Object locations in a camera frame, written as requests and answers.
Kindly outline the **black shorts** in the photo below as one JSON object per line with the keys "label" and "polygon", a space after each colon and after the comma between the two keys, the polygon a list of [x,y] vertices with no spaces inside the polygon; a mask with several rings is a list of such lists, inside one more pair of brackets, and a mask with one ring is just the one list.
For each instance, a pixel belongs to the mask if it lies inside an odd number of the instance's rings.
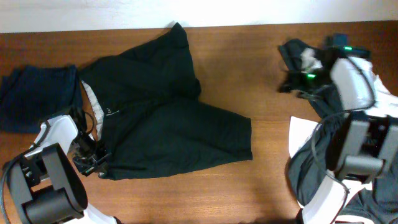
{"label": "black shorts", "polygon": [[187,33],[167,33],[79,72],[111,180],[148,179],[253,158],[251,120],[199,101]]}

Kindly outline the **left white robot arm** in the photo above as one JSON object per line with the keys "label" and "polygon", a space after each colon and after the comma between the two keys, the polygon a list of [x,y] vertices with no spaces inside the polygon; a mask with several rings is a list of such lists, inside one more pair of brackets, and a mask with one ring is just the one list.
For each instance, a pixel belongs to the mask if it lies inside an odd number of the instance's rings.
{"label": "left white robot arm", "polygon": [[86,117],[70,112],[40,124],[28,150],[5,163],[1,189],[8,189],[22,223],[110,223],[88,201],[80,175],[104,174],[109,154],[91,137]]}

